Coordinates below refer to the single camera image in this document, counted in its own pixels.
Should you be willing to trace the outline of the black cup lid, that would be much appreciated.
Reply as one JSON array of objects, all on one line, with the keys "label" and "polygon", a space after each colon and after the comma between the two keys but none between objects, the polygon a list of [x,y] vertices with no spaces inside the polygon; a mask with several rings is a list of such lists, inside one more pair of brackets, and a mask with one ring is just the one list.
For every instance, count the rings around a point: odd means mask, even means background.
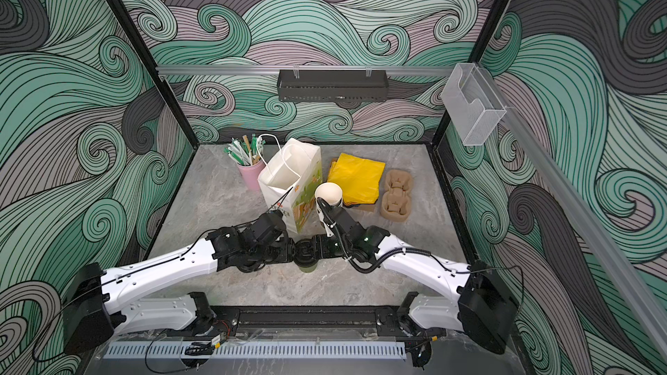
[{"label": "black cup lid", "polygon": [[311,239],[304,239],[295,243],[293,262],[295,262],[298,267],[315,267],[318,261],[317,249]]}]

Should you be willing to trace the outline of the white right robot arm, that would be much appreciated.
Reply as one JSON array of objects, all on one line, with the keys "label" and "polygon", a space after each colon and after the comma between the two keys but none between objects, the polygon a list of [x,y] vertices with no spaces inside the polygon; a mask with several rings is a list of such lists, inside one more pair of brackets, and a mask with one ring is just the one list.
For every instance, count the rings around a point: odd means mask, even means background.
[{"label": "white right robot arm", "polygon": [[321,197],[316,203],[327,236],[355,271],[371,274],[386,269],[437,293],[409,300],[407,317],[413,324],[462,332],[488,352],[505,352],[521,301],[500,277],[498,267],[480,260],[472,265],[446,260],[381,227],[363,227],[347,210]]}]

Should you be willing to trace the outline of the green paper cup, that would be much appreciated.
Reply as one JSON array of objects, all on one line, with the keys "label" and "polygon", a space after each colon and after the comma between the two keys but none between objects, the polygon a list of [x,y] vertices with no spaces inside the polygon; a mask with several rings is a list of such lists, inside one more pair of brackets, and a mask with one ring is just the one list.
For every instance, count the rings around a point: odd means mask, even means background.
[{"label": "green paper cup", "polygon": [[317,268],[316,264],[307,267],[299,267],[299,269],[306,274],[314,272],[316,268]]}]

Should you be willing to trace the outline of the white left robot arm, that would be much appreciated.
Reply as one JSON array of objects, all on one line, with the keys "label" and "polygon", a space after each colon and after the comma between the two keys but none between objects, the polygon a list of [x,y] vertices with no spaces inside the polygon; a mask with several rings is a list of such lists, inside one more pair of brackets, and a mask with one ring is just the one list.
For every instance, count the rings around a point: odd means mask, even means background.
[{"label": "white left robot arm", "polygon": [[64,352],[87,352],[130,323],[125,310],[136,300],[194,277],[235,267],[255,272],[278,261],[289,248],[287,225],[279,210],[248,225],[221,227],[179,250],[124,267],[81,267],[63,305]]}]

